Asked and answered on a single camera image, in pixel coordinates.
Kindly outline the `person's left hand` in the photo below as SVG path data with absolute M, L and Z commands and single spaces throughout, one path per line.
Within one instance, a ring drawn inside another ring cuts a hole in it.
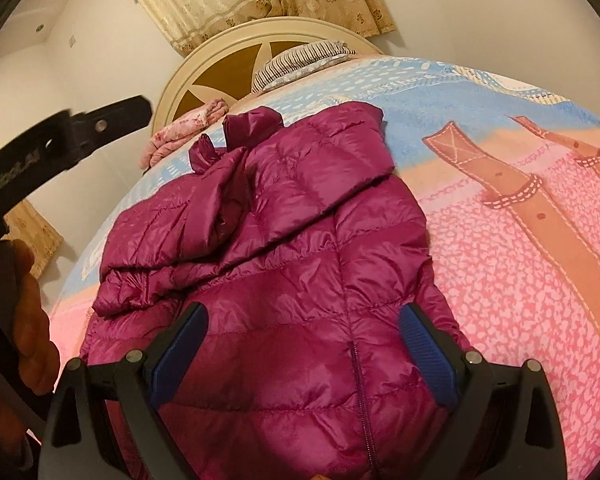
M 35 479 L 59 373 L 33 256 L 20 240 L 0 241 L 0 479 Z

